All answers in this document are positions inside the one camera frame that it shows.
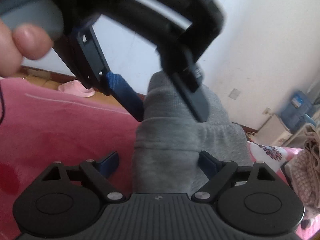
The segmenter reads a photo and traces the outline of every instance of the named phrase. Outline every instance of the finger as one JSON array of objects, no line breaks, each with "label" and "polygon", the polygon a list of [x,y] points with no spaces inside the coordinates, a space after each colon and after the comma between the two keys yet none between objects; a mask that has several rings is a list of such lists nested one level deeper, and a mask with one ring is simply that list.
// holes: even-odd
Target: finger
[{"label": "finger", "polygon": [[17,72],[22,59],[13,42],[11,30],[0,20],[0,76],[6,77]]},{"label": "finger", "polygon": [[12,37],[20,53],[28,59],[40,59],[53,46],[44,29],[32,24],[19,26],[13,31]]}]

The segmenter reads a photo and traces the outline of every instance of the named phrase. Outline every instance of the pink slipper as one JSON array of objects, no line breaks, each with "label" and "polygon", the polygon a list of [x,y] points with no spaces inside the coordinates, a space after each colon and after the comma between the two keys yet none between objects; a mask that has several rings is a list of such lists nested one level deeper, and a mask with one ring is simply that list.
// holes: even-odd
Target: pink slipper
[{"label": "pink slipper", "polygon": [[83,98],[92,97],[95,94],[93,88],[86,89],[79,80],[69,81],[58,86],[58,91]]}]

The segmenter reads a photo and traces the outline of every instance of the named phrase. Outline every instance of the gray pants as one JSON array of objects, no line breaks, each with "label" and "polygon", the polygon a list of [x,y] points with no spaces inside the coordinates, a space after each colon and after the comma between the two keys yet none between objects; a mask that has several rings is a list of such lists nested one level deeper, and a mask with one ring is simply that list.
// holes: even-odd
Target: gray pants
[{"label": "gray pants", "polygon": [[244,131],[231,123],[217,95],[206,86],[203,91],[211,112],[207,122],[198,123],[165,74],[152,76],[136,132],[134,192],[193,194],[208,181],[197,166],[201,150],[252,166]]}]

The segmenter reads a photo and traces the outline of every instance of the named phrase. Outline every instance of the tiled floor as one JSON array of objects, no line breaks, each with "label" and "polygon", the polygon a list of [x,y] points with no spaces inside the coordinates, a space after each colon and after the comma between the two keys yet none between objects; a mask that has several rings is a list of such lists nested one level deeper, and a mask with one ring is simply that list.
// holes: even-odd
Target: tiled floor
[{"label": "tiled floor", "polygon": [[[40,86],[40,87],[45,87],[53,90],[58,90],[58,86],[61,85],[61,83],[52,81],[52,80],[46,80],[44,78],[36,77],[36,76],[31,76],[31,75],[26,75],[23,73],[16,73],[12,75],[12,77],[19,77],[19,78],[25,78],[28,80],[30,83]],[[85,98],[86,100],[90,101],[95,101],[98,103],[102,104],[110,104],[114,106],[121,106],[118,101],[115,100],[113,96],[106,96],[100,92],[97,92],[89,98]]]}]

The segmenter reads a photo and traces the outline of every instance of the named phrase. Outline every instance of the wall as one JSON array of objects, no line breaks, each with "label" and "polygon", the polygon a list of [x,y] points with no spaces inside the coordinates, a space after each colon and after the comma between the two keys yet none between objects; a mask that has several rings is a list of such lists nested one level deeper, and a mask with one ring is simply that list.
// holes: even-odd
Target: wall
[{"label": "wall", "polygon": [[[320,66],[320,0],[217,0],[225,13],[222,34],[199,59],[204,83],[234,122],[258,129],[295,89],[307,91]],[[110,68],[139,93],[160,69],[155,46],[102,17],[94,26]],[[69,73],[54,52],[26,65]],[[233,88],[237,100],[228,97]]]}]

